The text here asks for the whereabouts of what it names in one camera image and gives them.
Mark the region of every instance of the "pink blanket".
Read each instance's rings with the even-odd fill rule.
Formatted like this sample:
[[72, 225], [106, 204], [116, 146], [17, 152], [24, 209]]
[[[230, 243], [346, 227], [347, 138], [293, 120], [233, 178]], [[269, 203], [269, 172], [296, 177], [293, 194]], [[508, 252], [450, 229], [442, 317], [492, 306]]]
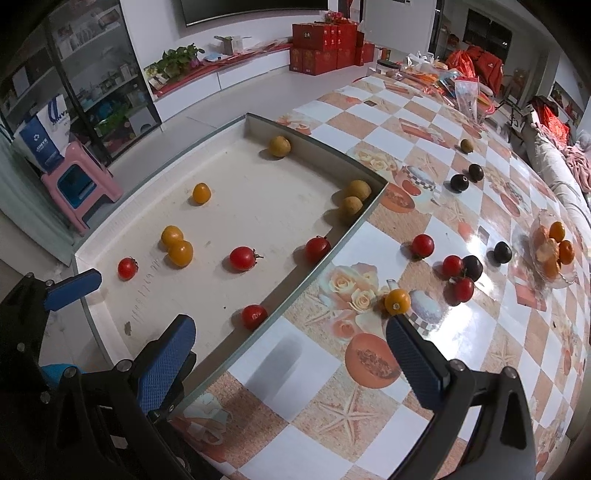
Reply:
[[564, 155], [564, 161], [574, 179], [577, 181], [583, 193], [591, 193], [591, 163], [585, 153], [578, 147], [569, 147], [558, 141], [556, 136], [542, 124], [532, 124], [532, 127], [550, 140], [554, 146]]

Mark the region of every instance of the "white tray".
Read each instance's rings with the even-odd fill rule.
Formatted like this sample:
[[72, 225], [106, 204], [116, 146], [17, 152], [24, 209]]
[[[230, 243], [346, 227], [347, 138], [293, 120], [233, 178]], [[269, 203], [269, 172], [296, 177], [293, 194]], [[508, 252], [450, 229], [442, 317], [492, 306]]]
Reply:
[[[276, 135], [292, 145], [291, 154], [280, 160], [266, 151]], [[372, 196], [357, 221], [347, 226], [336, 205], [354, 179], [367, 181]], [[202, 206], [190, 199], [199, 182], [212, 190]], [[121, 201], [74, 254], [76, 273], [95, 268], [103, 277], [83, 306], [105, 358], [112, 364], [135, 358], [184, 313], [197, 327], [197, 366], [186, 379], [185, 392], [207, 377], [212, 380], [314, 280], [369, 216], [386, 185], [346, 155], [256, 115], [211, 133]], [[160, 234], [167, 225], [178, 226], [193, 245], [194, 259], [186, 268], [174, 268], [161, 248]], [[333, 249], [313, 268], [302, 247], [316, 235], [326, 235]], [[226, 257], [241, 245], [264, 259], [237, 274], [229, 271]], [[117, 275], [125, 257], [139, 264], [127, 282]], [[262, 304], [269, 318], [251, 334], [241, 326], [240, 312], [253, 303]]]

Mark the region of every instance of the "blue gripper pad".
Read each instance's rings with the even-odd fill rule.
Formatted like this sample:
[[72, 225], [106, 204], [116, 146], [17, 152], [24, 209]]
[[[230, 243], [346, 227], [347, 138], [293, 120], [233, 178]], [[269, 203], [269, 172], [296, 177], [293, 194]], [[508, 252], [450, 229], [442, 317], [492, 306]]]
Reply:
[[436, 412], [450, 381], [445, 357], [418, 334], [404, 315], [389, 319], [386, 341], [421, 406]]
[[177, 319], [179, 317], [183, 321], [176, 332], [138, 380], [138, 404], [144, 415], [162, 405], [195, 343], [195, 322], [188, 315], [178, 315]]
[[47, 289], [43, 307], [48, 311], [56, 312], [73, 301], [94, 292], [100, 287], [102, 281], [100, 272], [94, 268], [67, 278]]

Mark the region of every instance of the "pink stool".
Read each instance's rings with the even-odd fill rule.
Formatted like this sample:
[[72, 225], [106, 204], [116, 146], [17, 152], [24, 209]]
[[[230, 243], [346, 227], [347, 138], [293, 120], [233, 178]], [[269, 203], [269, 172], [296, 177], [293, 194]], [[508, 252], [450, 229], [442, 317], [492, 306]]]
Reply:
[[104, 197], [115, 203], [123, 195], [111, 173], [78, 140], [67, 146], [65, 159], [55, 170], [44, 173], [41, 181], [81, 234], [89, 229], [84, 216], [96, 209]]

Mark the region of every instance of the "checkered tablecloth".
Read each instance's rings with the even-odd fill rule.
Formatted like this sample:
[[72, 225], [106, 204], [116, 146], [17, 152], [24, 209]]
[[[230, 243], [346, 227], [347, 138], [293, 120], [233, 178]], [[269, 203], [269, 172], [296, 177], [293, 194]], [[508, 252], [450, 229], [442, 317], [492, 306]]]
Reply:
[[[500, 138], [415, 86], [374, 75], [278, 120], [390, 185], [319, 279], [173, 420], [232, 480], [378, 480], [396, 469], [431, 418], [395, 365], [377, 359], [372, 378], [363, 370], [363, 355], [385, 344], [379, 299], [397, 286], [410, 292], [415, 327], [446, 358], [491, 372], [517, 368], [530, 400], [538, 478], [564, 437], [589, 338], [589, 264], [580, 235]], [[469, 155], [456, 148], [464, 138], [475, 146]], [[446, 181], [470, 163], [483, 167], [484, 181], [452, 193]], [[562, 290], [540, 291], [524, 252], [541, 209], [562, 218], [576, 247], [577, 280]], [[410, 261], [401, 246], [420, 233], [433, 237], [435, 252]], [[501, 240], [514, 257], [499, 268], [486, 253]], [[474, 297], [457, 306], [433, 268], [450, 254], [474, 254], [484, 265]], [[456, 467], [477, 417], [473, 407], [440, 476]]]

